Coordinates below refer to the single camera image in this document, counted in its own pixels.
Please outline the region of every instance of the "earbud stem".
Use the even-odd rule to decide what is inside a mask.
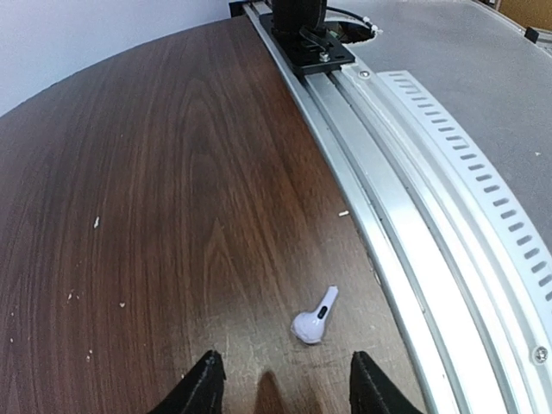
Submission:
[[[324,312],[324,318],[326,316],[328,316],[329,311],[331,310],[331,307],[334,305],[334,302],[337,299],[337,293],[338,292],[339,291],[337,290],[337,286],[335,286],[335,285],[332,285],[328,288],[328,290],[326,291],[326,294],[322,298],[322,301],[320,302],[320,304],[317,307],[317,310],[316,310],[317,315],[320,313],[322,308],[324,306],[326,306],[328,308],[328,311]]]

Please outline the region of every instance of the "wireless earbud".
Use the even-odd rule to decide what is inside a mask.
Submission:
[[[337,298],[337,286],[330,286],[314,312],[299,313],[292,323],[292,332],[304,343],[314,345],[322,340],[326,319]]]

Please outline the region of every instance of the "white wall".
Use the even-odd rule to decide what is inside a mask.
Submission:
[[[226,17],[228,0],[0,0],[0,116],[100,60]]]

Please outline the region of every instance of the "aluminum rail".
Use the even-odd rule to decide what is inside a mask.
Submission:
[[[529,265],[494,218],[517,215],[534,229],[485,156],[408,72],[375,74],[357,60],[299,80],[259,24],[270,9],[246,12],[348,201],[428,409],[552,412],[549,336],[526,289]],[[506,210],[487,207],[497,199]]]

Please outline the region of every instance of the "black plastic part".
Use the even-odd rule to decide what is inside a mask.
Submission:
[[[422,414],[364,351],[353,354],[349,380],[351,414]]]
[[[538,32],[533,28],[527,28],[525,30],[525,38],[536,43],[536,41],[538,41]]]
[[[243,4],[247,2],[232,2],[229,3],[230,7],[230,17],[238,17],[245,15],[245,10],[243,9]]]
[[[327,0],[273,0],[276,37],[296,35],[306,26],[318,31],[324,24]]]
[[[313,73],[331,72],[341,69],[342,65],[354,62],[354,56],[334,36],[324,31],[323,39],[328,42],[329,61],[320,61],[322,49],[299,35],[291,38],[276,37],[273,34],[273,15],[259,16],[260,24],[273,39],[282,56],[298,76]]]
[[[208,351],[149,414],[221,414],[225,380],[223,358]]]

